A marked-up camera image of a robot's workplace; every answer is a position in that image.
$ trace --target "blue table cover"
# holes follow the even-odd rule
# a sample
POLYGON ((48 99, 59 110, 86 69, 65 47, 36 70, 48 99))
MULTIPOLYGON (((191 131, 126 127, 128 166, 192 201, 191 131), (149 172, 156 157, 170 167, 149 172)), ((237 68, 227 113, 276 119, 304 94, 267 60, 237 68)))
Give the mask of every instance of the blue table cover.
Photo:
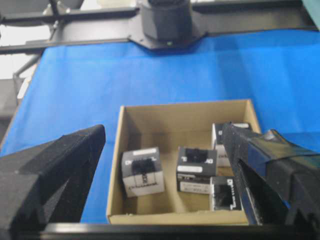
POLYGON ((134 43, 48 48, 1 156, 103 124, 107 141, 82 214, 106 223, 121 105, 252 99, 270 128, 320 151, 320 33, 276 30, 207 37, 185 50, 134 43))

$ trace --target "cardboard box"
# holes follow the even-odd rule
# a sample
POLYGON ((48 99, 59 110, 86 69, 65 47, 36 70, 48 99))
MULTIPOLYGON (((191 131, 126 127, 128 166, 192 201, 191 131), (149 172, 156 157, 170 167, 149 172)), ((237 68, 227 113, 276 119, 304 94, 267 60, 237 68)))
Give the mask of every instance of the cardboard box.
MULTIPOLYGON (((205 194, 178 192, 178 147, 210 149, 212 123, 250 123, 260 132, 250 100, 121 107, 114 146, 106 215, 111 224, 245 224, 243 211, 210 211, 205 194), (121 176, 123 152, 159 147, 165 191, 126 197, 121 176)), ((230 176, 229 167, 217 170, 230 176)))
POLYGON ((217 174, 217 151, 179 147, 176 189, 179 192, 209 194, 210 178, 217 174))

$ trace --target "metal frame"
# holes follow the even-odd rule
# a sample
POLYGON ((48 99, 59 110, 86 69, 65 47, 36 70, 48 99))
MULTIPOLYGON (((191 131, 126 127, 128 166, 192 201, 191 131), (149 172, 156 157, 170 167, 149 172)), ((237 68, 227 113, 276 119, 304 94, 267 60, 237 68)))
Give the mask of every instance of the metal frame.
MULTIPOLYGON (((56 1, 50 0, 50 4, 54 6, 56 1)), ((195 40, 205 34, 216 36, 275 29, 317 30, 301 0, 217 0, 194 3, 192 9, 197 16, 193 23, 200 31, 195 40)), ((138 7, 85 11, 68 9, 63 12, 54 7, 52 13, 2 16, 0 23, 4 25, 42 22, 54 25, 55 29, 48 40, 2 46, 0 55, 41 54, 48 47, 60 45, 128 41, 151 49, 185 47, 180 43, 167 46, 166 43, 157 44, 157 41, 144 36, 138 7)))
POLYGON ((168 226, 50 223, 43 230, 23 231, 20 240, 184 240, 184 239, 314 239, 314 234, 294 226, 168 226))

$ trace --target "blue cloth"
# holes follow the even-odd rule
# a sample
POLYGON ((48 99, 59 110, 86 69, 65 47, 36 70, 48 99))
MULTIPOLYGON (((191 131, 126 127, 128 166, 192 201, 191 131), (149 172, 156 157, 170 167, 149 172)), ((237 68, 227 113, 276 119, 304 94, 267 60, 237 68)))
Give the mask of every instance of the blue cloth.
POLYGON ((106 223, 121 105, 250 98, 263 132, 274 128, 295 141, 306 133, 300 143, 319 151, 319 56, 320 33, 301 30, 207 37, 175 52, 131 42, 48 48, 1 155, 103 124, 107 140, 82 222, 106 223))

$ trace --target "gray floor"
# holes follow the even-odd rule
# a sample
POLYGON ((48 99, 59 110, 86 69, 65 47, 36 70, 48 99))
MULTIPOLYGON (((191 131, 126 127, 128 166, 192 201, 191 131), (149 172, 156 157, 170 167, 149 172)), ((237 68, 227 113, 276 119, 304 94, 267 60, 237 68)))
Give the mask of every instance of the gray floor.
POLYGON ((0 142, 6 134, 11 118, 17 109, 17 90, 20 89, 23 79, 0 79, 0 142))

